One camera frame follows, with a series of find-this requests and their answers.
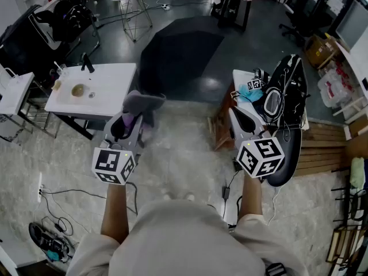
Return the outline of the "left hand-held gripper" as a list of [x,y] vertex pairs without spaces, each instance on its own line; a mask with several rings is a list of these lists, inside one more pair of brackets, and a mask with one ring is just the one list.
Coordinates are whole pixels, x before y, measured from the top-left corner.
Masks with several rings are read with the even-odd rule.
[[144,148],[143,115],[139,114],[131,123],[130,141],[118,142],[127,138],[124,117],[127,114],[119,112],[112,117],[104,127],[105,138],[99,147],[94,148],[91,170],[102,182],[125,185],[137,166],[138,146]]

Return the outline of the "black umbrella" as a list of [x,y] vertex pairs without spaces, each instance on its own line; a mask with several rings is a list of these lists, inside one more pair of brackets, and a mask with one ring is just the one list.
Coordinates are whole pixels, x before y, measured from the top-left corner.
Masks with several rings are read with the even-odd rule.
[[223,39],[213,17],[174,20],[156,32],[141,52],[139,88],[171,100],[190,99]]

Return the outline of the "black cantilever chair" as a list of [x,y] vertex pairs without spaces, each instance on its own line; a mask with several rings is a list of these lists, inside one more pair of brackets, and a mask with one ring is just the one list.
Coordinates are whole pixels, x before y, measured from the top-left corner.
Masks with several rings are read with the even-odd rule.
[[97,17],[86,7],[87,0],[58,0],[54,9],[52,38],[63,43],[78,42],[71,48],[67,56],[81,43],[80,35],[89,27],[93,27],[92,36],[97,39],[96,45],[88,53],[92,55],[100,47],[100,35],[96,26]]

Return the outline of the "wooden slat pallet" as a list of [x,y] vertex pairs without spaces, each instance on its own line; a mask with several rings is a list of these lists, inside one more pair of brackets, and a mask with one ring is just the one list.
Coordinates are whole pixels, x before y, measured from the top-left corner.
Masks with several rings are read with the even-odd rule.
[[342,126],[310,122],[309,129],[302,131],[301,152],[295,177],[335,171],[346,163],[347,145]]

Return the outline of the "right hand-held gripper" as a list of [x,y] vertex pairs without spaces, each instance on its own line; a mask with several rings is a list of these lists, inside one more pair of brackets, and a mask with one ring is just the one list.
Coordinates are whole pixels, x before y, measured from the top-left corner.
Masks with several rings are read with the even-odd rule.
[[[265,130],[261,121],[252,113],[238,106],[229,108],[231,136],[245,139],[262,135]],[[243,141],[236,161],[251,178],[260,178],[275,173],[285,154],[276,137]]]

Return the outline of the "open labelled cardboard box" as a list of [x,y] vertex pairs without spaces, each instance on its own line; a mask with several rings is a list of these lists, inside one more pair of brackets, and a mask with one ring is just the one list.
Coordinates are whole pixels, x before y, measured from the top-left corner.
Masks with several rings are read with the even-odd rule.
[[340,49],[333,36],[328,35],[326,38],[321,38],[313,34],[306,42],[304,52],[311,66],[319,70],[338,56]]

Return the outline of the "glass cup with toothbrush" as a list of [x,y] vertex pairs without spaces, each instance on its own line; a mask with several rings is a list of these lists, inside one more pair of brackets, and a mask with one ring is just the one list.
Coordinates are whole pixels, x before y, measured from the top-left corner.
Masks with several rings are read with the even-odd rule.
[[57,67],[57,74],[61,78],[65,78],[68,76],[68,68],[65,64],[58,64],[56,61],[54,61],[55,66]]

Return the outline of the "plain brown cardboard box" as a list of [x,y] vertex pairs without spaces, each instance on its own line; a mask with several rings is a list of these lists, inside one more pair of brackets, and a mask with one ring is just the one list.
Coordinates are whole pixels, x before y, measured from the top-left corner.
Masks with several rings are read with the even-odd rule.
[[368,159],[368,139],[351,139],[346,146],[346,157]]

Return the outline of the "water bottle pack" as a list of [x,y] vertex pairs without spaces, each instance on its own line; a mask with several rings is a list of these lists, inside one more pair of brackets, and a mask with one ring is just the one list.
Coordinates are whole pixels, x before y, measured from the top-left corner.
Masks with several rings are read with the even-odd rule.
[[344,81],[352,81],[355,78],[354,72],[347,60],[335,61],[336,72]]
[[335,70],[329,70],[317,83],[323,103],[328,108],[336,109],[351,99],[343,86],[342,77]]

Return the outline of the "black office chair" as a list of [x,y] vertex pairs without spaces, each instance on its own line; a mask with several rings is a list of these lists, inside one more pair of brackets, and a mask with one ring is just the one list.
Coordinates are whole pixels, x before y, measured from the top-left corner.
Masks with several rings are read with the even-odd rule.
[[303,10],[286,12],[292,26],[287,26],[284,24],[279,24],[279,28],[285,28],[286,31],[282,32],[282,36],[292,35],[295,38],[296,44],[299,47],[304,46],[305,38],[310,37],[314,30],[316,29],[317,14],[312,13],[306,15]]

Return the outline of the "person's white shirt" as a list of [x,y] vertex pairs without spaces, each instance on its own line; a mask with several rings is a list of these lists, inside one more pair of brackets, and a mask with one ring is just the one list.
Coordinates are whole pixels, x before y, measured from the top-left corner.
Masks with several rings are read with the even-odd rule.
[[245,215],[230,232],[212,207],[169,200],[144,206],[122,243],[84,236],[67,276],[266,276],[274,263],[308,276],[262,215]]

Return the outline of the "white sink basin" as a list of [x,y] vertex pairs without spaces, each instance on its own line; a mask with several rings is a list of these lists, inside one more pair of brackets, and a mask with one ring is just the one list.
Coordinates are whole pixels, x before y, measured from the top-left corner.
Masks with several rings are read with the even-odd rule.
[[[87,68],[82,71],[80,66],[69,67],[68,76],[61,78],[60,89],[52,91],[45,106],[46,111],[89,140],[93,135],[75,120],[112,118],[121,111],[124,98],[137,77],[135,63],[95,64],[93,67],[93,73],[89,73]],[[71,90],[80,83],[85,86],[84,94],[73,97]],[[91,92],[95,92],[94,98],[89,98]]]

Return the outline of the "idle gripper device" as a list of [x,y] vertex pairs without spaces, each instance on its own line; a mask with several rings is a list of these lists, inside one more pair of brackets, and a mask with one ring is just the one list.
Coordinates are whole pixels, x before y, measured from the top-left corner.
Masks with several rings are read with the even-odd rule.
[[254,69],[254,77],[247,83],[248,91],[263,89],[269,82],[270,74],[261,68]]

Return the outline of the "grey and purple cloth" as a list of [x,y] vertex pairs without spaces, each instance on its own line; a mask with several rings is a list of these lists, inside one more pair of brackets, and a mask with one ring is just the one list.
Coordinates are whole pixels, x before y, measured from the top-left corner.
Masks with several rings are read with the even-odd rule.
[[153,128],[153,111],[158,110],[165,101],[166,96],[164,94],[149,95],[142,94],[138,90],[132,90],[123,101],[121,113],[128,113],[133,117],[137,117],[139,114],[142,114],[143,122]]

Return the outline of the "black faucet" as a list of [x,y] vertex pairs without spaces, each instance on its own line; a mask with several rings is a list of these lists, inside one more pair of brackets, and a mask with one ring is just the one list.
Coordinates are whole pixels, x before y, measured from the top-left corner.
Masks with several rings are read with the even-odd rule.
[[85,68],[88,69],[89,73],[93,73],[95,71],[95,68],[93,67],[90,59],[89,59],[89,56],[87,55],[87,53],[83,53],[81,55],[81,60],[82,60],[82,66],[81,66],[81,70],[84,71]]

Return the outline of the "black metal rack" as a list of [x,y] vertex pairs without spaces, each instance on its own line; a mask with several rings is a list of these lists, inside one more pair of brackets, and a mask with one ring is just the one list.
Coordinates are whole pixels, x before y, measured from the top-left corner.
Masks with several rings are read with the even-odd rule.
[[350,182],[348,167],[337,170],[344,174],[345,185],[334,188],[335,198],[343,205],[343,216],[334,220],[326,262],[332,267],[328,276],[368,276],[368,188],[359,190]]

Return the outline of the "person's left forearm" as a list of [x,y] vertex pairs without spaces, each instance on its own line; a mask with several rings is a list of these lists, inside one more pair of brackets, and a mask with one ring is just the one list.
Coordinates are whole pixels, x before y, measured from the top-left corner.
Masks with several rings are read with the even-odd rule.
[[122,243],[129,234],[125,185],[108,186],[101,234]]

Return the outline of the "computer monitor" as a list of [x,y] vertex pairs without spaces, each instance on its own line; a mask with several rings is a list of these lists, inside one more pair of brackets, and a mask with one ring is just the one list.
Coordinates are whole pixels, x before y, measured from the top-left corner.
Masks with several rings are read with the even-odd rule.
[[357,0],[351,4],[336,28],[336,34],[351,49],[368,27],[368,10]]

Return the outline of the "person's right forearm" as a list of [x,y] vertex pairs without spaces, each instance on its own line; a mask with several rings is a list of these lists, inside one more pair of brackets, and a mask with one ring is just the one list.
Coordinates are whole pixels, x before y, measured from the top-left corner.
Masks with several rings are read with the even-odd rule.
[[246,215],[257,215],[263,218],[262,187],[258,178],[251,178],[244,173],[242,199],[237,221]]

